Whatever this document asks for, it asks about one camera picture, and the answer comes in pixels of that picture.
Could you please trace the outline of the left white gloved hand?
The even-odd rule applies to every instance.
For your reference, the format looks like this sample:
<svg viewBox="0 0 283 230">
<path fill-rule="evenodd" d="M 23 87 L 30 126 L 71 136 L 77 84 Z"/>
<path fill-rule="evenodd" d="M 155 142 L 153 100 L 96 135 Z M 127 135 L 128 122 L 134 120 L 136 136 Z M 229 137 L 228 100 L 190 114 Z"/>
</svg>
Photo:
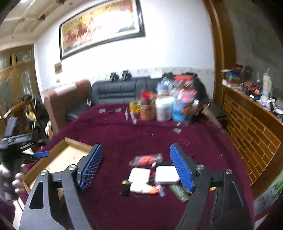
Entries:
<svg viewBox="0 0 283 230">
<path fill-rule="evenodd" d="M 27 169 L 25 164 L 22 164 L 21 171 L 15 174 L 13 182 L 11 183 L 17 196 L 21 196 L 25 192 L 23 182 L 26 172 Z M 1 164 L 1 182 L 3 182 L 4 179 L 11 179 L 11 173 L 3 164 Z"/>
</svg>

